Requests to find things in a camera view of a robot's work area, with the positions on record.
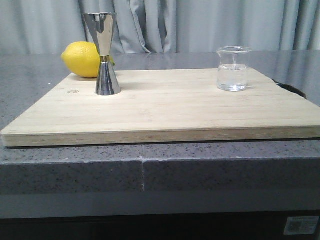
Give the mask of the glass beaker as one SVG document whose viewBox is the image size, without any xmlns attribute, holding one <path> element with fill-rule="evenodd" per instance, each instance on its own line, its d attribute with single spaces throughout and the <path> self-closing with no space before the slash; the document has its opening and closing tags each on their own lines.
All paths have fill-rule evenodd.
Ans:
<svg viewBox="0 0 320 240">
<path fill-rule="evenodd" d="M 251 51 L 251 48 L 244 46 L 224 46 L 218 49 L 220 63 L 216 83 L 220 90 L 240 92 L 247 88 Z"/>
</svg>

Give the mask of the grey curtain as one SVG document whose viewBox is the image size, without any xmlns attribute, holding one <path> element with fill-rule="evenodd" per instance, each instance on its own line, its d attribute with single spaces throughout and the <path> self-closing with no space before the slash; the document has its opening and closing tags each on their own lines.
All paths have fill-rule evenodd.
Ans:
<svg viewBox="0 0 320 240">
<path fill-rule="evenodd" d="M 85 13 L 116 13 L 114 53 L 318 50 L 317 0 L 3 0 L 0 53 L 60 54 L 91 41 Z"/>
</svg>

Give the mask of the yellow lemon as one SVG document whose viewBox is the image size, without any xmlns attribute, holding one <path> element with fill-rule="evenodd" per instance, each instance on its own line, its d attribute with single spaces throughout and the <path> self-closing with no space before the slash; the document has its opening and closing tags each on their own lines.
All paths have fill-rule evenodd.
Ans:
<svg viewBox="0 0 320 240">
<path fill-rule="evenodd" d="M 100 55 L 94 43 L 73 42 L 66 47 L 60 57 L 72 73 L 83 78 L 98 77 Z"/>
</svg>

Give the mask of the steel double jigger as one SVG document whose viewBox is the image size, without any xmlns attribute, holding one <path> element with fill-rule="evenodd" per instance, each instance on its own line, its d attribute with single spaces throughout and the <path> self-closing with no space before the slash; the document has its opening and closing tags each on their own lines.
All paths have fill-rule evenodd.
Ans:
<svg viewBox="0 0 320 240">
<path fill-rule="evenodd" d="M 83 16 L 100 59 L 95 93 L 99 96 L 116 95 L 121 92 L 111 61 L 116 13 L 85 13 Z"/>
</svg>

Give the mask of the white QR label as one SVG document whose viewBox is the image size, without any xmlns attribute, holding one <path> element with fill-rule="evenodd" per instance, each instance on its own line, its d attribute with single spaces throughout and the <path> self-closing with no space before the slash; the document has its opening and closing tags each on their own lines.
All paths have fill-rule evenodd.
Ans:
<svg viewBox="0 0 320 240">
<path fill-rule="evenodd" d="M 286 236 L 312 235 L 316 232 L 319 220 L 319 216 L 288 217 L 283 234 Z"/>
</svg>

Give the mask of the wooden cutting board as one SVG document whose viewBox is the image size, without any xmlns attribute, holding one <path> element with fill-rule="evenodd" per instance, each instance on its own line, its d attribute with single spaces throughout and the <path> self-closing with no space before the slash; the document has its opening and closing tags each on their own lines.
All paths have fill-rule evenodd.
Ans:
<svg viewBox="0 0 320 240">
<path fill-rule="evenodd" d="M 249 69 L 249 87 L 220 90 L 215 68 L 120 70 L 121 92 L 70 74 L 1 131 L 6 147 L 303 139 L 320 108 Z"/>
</svg>

